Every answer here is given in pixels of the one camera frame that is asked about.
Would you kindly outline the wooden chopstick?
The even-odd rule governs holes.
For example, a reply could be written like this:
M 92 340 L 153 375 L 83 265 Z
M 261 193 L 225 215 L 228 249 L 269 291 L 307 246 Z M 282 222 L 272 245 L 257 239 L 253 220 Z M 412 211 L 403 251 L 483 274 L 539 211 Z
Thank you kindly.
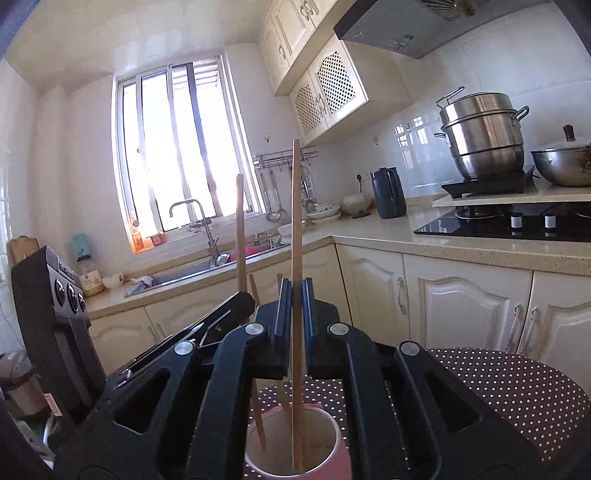
M 291 321 L 290 367 L 293 383 L 291 433 L 293 434 L 293 468 L 304 470 L 304 322 L 301 313 L 301 280 L 303 279 L 303 242 L 301 241 L 301 143 L 293 145 L 293 192 L 291 192 L 291 281 L 293 281 L 293 320 Z
M 256 278 L 254 278 L 253 274 L 249 274 L 249 286 L 252 290 L 252 298 L 254 299 L 254 302 L 256 302 L 257 308 L 260 305 L 259 289 L 257 289 Z
M 243 175 L 236 176 L 236 190 L 238 193 L 238 203 L 235 213 L 235 253 L 236 270 L 238 270 L 238 291 L 247 292 L 246 264 L 245 264 L 245 211 L 243 210 Z M 263 428 L 263 414 L 259 402 L 259 390 L 256 381 L 252 381 L 250 390 L 250 402 L 252 403 L 252 412 L 254 423 L 256 423 L 256 432 L 259 436 L 259 445 L 263 451 L 266 450 L 266 433 Z

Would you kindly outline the kitchen window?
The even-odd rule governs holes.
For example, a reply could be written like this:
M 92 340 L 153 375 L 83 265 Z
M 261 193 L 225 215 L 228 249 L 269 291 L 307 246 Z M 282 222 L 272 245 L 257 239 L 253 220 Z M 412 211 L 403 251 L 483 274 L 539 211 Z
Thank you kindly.
M 115 175 L 132 252 L 235 216 L 263 212 L 228 61 L 221 55 L 168 63 L 117 81 Z

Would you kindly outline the stainless steel sink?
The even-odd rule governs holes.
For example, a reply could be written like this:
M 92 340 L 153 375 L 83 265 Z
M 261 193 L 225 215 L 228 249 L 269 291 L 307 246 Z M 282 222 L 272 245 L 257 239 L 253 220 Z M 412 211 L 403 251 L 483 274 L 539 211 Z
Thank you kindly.
M 288 244 L 286 242 L 274 242 L 273 240 L 271 240 L 270 242 L 266 242 L 266 244 L 260 245 L 248 244 L 246 245 L 245 259 L 249 260 L 250 258 L 256 258 L 260 255 L 263 255 L 264 253 L 273 250 L 283 249 L 287 246 Z M 131 282 L 131 286 L 129 286 L 126 289 L 124 297 L 129 298 L 145 292 L 150 292 L 157 288 L 168 286 L 179 281 L 183 281 L 185 279 L 198 277 L 204 273 L 215 271 L 225 266 L 235 266 L 235 253 L 223 252 L 221 254 L 221 259 L 223 260 L 223 262 L 221 263 L 221 265 L 217 266 L 214 266 L 211 262 L 204 260 L 200 262 L 192 262 L 178 267 L 174 267 L 163 272 L 157 272 L 143 277 L 139 277 Z

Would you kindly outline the white bowls on counter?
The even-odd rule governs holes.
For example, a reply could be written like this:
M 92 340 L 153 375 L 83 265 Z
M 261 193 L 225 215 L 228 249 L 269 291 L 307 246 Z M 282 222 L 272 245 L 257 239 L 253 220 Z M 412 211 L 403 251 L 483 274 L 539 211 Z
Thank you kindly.
M 359 193 L 342 198 L 341 202 L 326 203 L 317 206 L 317 210 L 308 213 L 308 221 L 314 225 L 329 224 L 338 221 L 342 214 L 354 219 L 370 215 L 373 198 Z

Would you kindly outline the black electric kettle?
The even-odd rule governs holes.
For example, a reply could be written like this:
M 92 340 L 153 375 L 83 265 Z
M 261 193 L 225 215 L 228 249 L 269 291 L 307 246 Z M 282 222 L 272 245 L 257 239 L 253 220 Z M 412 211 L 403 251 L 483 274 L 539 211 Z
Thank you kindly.
M 384 167 L 370 174 L 379 216 L 382 219 L 407 214 L 404 190 L 396 167 Z

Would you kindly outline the brown polka dot tablecloth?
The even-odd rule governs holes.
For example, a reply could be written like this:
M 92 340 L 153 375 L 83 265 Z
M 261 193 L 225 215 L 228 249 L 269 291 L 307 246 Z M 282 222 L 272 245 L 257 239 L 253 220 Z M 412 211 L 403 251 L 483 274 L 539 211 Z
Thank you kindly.
M 478 348 L 429 353 L 539 450 L 544 479 L 590 479 L 590 397 L 561 371 L 521 355 Z M 304 400 L 332 415 L 344 440 L 311 479 L 352 479 L 341 380 L 304 379 Z M 574 471 L 568 461 L 573 460 Z

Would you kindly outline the cream upper lattice cabinet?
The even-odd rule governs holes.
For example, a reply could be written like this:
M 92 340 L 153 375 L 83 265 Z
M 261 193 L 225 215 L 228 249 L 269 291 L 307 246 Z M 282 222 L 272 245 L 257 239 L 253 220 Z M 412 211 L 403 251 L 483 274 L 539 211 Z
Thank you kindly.
M 394 58 L 342 41 L 352 1 L 273 1 L 259 47 L 270 89 L 287 96 L 304 146 L 348 138 L 413 104 Z

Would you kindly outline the black gas stove top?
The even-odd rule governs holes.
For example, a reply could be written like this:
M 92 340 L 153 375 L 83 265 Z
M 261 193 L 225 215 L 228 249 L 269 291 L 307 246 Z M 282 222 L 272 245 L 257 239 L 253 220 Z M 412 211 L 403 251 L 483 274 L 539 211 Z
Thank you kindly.
M 416 229 L 432 236 L 589 243 L 590 203 L 474 205 Z

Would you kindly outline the stainless steel steamer pot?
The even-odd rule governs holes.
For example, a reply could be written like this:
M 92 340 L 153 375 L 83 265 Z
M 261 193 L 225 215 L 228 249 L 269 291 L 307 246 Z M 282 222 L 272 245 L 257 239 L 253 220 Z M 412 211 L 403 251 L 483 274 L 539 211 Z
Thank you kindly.
M 508 95 L 460 94 L 463 86 L 436 101 L 442 121 L 436 135 L 448 141 L 452 158 L 469 181 L 513 175 L 524 167 L 521 121 L 530 107 L 517 110 Z

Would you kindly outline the grey range hood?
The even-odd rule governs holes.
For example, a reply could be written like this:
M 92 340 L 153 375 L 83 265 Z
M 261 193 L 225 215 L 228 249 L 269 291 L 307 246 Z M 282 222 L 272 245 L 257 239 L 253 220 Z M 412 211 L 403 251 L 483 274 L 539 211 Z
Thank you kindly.
M 537 4 L 536 0 L 356 1 L 334 31 L 342 41 L 420 59 L 471 30 Z

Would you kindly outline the wall utensil rack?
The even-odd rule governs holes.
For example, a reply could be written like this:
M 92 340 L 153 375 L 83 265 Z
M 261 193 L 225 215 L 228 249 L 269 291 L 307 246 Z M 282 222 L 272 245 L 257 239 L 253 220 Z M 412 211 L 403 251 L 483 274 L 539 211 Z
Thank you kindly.
M 314 146 L 301 148 L 301 207 L 305 213 L 315 211 L 318 206 L 311 176 L 311 161 L 317 158 L 318 149 Z M 290 220 L 288 197 L 293 186 L 293 153 L 283 150 L 253 155 L 252 166 L 256 169 L 256 180 L 263 196 L 266 220 L 287 223 Z

